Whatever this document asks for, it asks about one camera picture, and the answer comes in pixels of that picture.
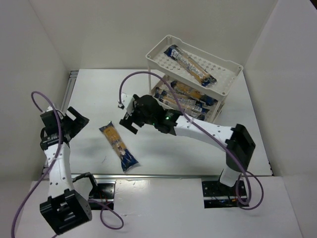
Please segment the aluminium table edge rail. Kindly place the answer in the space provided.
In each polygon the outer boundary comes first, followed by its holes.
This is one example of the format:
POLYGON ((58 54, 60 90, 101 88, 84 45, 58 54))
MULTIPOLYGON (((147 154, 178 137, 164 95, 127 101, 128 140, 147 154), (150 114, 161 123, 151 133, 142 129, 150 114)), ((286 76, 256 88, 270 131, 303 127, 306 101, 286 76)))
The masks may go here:
POLYGON ((78 73, 79 73, 78 70, 70 71, 67 87, 66 87, 64 97, 63 97, 61 107, 60 107, 62 112, 66 112, 66 110, 68 108, 68 105, 69 105, 69 102, 71 99, 71 95, 72 95, 72 92, 73 92, 73 89, 75 86, 75 82, 76 82, 76 79, 78 77, 78 73))

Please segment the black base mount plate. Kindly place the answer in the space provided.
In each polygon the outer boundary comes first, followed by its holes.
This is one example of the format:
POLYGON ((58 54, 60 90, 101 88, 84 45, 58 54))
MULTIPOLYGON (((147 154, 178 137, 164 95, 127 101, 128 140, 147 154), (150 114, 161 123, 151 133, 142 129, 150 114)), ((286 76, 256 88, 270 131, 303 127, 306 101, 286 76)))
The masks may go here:
POLYGON ((114 208, 115 180, 97 180, 97 188, 93 188, 89 193, 89 199, 114 208))
POLYGON ((228 187, 219 181, 203 180, 202 181, 204 208, 231 208, 231 207, 248 207, 238 200, 236 194, 236 185, 228 187))

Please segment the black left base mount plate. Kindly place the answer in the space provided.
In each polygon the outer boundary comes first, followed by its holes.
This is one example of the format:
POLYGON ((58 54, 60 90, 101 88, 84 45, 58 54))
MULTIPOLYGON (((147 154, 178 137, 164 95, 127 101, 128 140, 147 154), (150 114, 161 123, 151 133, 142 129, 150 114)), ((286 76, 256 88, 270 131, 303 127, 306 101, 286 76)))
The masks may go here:
POLYGON ((89 193, 89 199, 114 208, 115 180, 97 180, 97 188, 93 188, 89 193))

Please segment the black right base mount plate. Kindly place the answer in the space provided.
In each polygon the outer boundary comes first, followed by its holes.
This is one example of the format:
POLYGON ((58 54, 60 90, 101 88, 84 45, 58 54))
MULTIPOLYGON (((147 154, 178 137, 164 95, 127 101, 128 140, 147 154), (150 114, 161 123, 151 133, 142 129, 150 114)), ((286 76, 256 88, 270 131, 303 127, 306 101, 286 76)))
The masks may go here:
POLYGON ((219 181, 203 180, 202 181, 204 208, 231 208, 231 207, 248 207, 238 200, 236 194, 236 185, 228 187, 219 181))

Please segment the spaghetti bag with white label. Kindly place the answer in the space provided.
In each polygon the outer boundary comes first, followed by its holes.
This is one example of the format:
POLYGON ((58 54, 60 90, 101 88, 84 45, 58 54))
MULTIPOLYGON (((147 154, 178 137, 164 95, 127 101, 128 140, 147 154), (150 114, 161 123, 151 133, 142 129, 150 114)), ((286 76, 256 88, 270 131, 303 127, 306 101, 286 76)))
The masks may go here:
POLYGON ((208 73, 200 64, 198 64, 191 56, 183 51, 177 45, 168 47, 164 54, 176 61, 191 76, 193 76, 203 87, 215 85, 217 79, 208 73))

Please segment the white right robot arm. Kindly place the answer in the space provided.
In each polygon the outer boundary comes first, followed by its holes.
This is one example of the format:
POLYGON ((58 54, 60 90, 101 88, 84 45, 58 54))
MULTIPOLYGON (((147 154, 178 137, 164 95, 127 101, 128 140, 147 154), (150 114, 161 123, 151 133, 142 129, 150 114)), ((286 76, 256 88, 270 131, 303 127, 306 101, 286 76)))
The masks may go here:
POLYGON ((134 134, 138 132, 134 125, 143 127, 148 124, 161 133, 189 137, 223 150, 226 166, 219 178, 223 185, 233 187, 248 169, 256 145, 241 124, 230 127, 198 120, 178 110, 164 108, 151 95, 139 97, 122 93, 118 106, 126 110, 120 125, 134 134))

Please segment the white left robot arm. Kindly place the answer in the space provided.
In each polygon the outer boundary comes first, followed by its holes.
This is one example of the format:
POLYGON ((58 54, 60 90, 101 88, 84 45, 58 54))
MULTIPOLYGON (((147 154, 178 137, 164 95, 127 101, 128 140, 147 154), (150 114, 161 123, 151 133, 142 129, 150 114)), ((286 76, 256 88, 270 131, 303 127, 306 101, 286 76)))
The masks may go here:
POLYGON ((88 123, 73 107, 67 113, 52 108, 41 114, 40 147, 44 151, 49 172, 47 201, 40 204, 40 213, 57 235, 61 235, 92 220, 89 193, 75 190, 70 169, 70 145, 88 123))

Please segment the cream two-tier shelf cart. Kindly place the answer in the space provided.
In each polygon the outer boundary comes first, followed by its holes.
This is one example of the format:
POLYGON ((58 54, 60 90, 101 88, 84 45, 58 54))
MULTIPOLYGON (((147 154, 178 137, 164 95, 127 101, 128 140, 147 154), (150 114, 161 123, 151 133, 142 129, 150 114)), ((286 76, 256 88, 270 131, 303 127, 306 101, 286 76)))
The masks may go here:
POLYGON ((215 100, 206 120, 213 122, 243 66, 221 59, 172 35, 165 36, 147 54, 148 71, 159 70, 169 81, 177 80, 215 100))

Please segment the yellow spaghetti bag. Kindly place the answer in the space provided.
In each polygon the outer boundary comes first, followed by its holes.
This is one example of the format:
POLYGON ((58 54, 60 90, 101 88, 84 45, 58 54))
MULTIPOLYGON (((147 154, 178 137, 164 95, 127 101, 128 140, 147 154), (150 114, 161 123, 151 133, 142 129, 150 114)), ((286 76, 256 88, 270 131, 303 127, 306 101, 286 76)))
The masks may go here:
POLYGON ((170 86, 179 94, 186 95, 190 98, 193 98, 197 101, 201 101, 203 104, 207 106, 213 106, 216 102, 216 99, 197 91, 196 89, 183 84, 177 80, 174 80, 170 83, 170 86))
POLYGON ((99 131, 106 137, 112 149, 119 157, 123 172, 127 172, 130 168, 138 164, 138 161, 128 150, 119 132, 111 121, 107 125, 100 127, 99 131))

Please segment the front aluminium rail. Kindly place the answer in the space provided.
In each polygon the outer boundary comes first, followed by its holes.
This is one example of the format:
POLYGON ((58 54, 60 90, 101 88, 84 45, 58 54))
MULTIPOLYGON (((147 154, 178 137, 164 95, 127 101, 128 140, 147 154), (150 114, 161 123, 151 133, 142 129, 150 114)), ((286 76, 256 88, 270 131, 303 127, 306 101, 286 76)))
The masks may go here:
POLYGON ((219 175, 94 175, 98 181, 102 180, 143 180, 143 179, 202 179, 215 180, 219 179, 219 175))

